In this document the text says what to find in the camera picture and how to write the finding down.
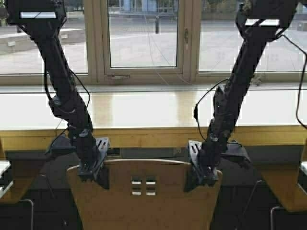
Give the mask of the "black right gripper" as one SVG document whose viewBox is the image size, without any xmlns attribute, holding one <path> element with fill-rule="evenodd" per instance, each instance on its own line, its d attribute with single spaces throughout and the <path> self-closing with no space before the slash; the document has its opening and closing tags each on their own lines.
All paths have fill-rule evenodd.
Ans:
<svg viewBox="0 0 307 230">
<path fill-rule="evenodd" d="M 189 140 L 188 156 L 191 163 L 186 173 L 184 192 L 189 193 L 199 186 L 214 186 L 219 177 L 216 167 L 222 154 L 228 150 L 228 140 L 209 139 L 203 142 Z"/>
</svg>

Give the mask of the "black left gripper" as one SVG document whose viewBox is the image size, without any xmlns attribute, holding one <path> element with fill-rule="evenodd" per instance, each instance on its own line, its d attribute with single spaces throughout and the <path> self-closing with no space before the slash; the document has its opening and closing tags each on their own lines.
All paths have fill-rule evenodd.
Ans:
<svg viewBox="0 0 307 230">
<path fill-rule="evenodd" d="M 110 146 L 109 138 L 95 138 L 91 130 L 83 130 L 72 135 L 71 144 L 80 159 L 77 176 L 81 182 L 97 182 L 103 189 L 109 190 L 109 169 L 102 167 Z"/>
</svg>

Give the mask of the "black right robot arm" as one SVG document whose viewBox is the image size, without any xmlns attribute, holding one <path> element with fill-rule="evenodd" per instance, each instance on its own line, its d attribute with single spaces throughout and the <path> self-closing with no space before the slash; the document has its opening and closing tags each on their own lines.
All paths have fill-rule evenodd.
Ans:
<svg viewBox="0 0 307 230">
<path fill-rule="evenodd" d="M 268 43 L 290 27 L 299 4 L 304 0 L 245 0 L 239 5 L 236 26 L 243 39 L 234 67 L 226 84 L 214 86 L 213 117 L 203 142 L 189 141 L 189 162 L 184 192 L 199 186 L 214 186 L 221 159 L 248 167 L 250 158 L 237 141 L 230 141 L 243 100 Z"/>
</svg>

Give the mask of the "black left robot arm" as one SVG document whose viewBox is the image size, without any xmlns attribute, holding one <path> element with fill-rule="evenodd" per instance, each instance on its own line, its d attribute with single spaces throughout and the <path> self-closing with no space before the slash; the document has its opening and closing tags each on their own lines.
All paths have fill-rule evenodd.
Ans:
<svg viewBox="0 0 307 230">
<path fill-rule="evenodd" d="M 82 182 L 95 181 L 109 189 L 108 168 L 104 166 L 108 139 L 98 141 L 88 105 L 76 88 L 78 76 L 71 70 L 59 33 L 67 20 L 62 0 L 6 0 L 8 24 L 23 30 L 36 44 L 44 62 L 44 88 L 53 115 L 67 122 L 64 133 L 55 137 L 46 150 L 47 159 L 76 153 Z"/>
</svg>

